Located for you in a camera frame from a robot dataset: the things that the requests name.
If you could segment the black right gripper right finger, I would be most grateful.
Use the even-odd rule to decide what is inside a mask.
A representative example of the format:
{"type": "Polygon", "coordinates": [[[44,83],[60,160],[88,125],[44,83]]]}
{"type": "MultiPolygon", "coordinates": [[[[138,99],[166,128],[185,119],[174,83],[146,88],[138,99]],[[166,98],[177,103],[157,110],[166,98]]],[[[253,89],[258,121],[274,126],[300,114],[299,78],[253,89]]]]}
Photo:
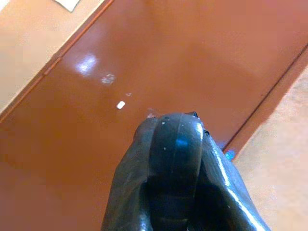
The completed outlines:
{"type": "Polygon", "coordinates": [[[194,182],[194,208],[189,231],[265,231],[265,221],[256,209],[234,164],[204,129],[190,149],[190,180],[194,182]]]}

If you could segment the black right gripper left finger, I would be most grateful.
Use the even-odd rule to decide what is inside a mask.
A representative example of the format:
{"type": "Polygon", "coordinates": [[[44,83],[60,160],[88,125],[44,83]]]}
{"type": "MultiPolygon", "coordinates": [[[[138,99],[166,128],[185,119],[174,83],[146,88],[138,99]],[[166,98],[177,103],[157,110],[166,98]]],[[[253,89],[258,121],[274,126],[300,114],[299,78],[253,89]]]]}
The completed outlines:
{"type": "Polygon", "coordinates": [[[101,231],[153,231],[146,182],[157,121],[148,118],[138,126],[116,167],[101,231]]]}

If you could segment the brown glossy door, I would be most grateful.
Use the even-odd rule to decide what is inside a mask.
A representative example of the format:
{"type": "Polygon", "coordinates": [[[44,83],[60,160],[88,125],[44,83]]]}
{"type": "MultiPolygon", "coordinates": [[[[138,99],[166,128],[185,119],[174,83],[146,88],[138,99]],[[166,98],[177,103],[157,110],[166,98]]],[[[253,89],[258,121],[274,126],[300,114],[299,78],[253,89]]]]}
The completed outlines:
{"type": "Polygon", "coordinates": [[[0,122],[0,231],[99,231],[146,117],[223,148],[307,44],[308,0],[113,0],[0,122]]]}

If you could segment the brown door hinge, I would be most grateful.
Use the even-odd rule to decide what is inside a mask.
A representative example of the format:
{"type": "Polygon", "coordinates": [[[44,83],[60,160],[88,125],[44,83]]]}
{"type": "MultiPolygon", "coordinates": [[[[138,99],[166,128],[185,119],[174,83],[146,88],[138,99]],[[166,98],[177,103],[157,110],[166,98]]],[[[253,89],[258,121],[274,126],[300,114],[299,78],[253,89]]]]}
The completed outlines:
{"type": "Polygon", "coordinates": [[[61,57],[57,57],[54,60],[51,60],[46,67],[44,68],[43,75],[46,76],[60,61],[61,57]]]}

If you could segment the white paper sheet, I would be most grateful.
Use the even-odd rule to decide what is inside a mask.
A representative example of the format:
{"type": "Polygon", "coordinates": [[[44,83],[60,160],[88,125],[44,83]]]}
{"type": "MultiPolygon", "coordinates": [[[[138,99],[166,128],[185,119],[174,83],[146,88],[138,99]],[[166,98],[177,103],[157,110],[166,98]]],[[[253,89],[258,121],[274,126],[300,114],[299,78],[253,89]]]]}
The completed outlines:
{"type": "Polygon", "coordinates": [[[69,12],[73,12],[80,0],[54,0],[69,12]]]}

